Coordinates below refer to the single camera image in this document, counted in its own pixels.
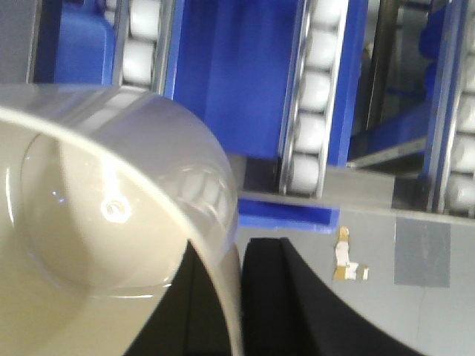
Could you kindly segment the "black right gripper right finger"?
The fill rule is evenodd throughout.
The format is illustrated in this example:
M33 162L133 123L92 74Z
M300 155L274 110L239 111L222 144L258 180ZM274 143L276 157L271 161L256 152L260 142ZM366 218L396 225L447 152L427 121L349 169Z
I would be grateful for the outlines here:
M248 242L241 302L245 355L417 353L336 296L287 238Z

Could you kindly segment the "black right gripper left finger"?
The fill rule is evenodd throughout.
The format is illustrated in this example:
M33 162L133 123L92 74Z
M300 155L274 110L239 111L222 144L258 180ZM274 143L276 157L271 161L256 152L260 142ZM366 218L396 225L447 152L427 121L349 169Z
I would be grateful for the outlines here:
M192 245L187 245L171 286L126 354L231 354L220 302Z

